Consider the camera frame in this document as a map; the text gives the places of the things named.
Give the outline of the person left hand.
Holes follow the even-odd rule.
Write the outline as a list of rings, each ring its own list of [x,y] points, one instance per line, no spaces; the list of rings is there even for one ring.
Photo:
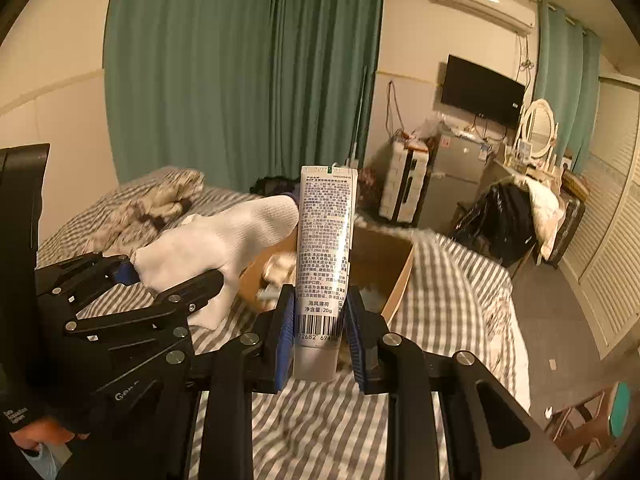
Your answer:
[[[35,451],[40,444],[63,445],[75,437],[73,431],[64,428],[56,419],[43,417],[20,430],[12,431],[15,444],[26,451]]]

